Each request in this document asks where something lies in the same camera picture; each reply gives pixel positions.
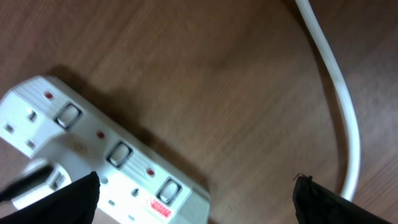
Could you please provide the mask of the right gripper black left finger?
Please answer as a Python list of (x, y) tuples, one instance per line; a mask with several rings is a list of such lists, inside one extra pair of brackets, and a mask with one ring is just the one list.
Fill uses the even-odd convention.
[(96, 172), (1, 218), (1, 224), (92, 224), (100, 197)]

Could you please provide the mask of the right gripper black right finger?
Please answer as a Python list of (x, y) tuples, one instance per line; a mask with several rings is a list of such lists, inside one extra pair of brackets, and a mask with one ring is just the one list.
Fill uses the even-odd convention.
[(297, 174), (292, 200), (299, 224), (389, 224), (334, 194), (311, 176)]

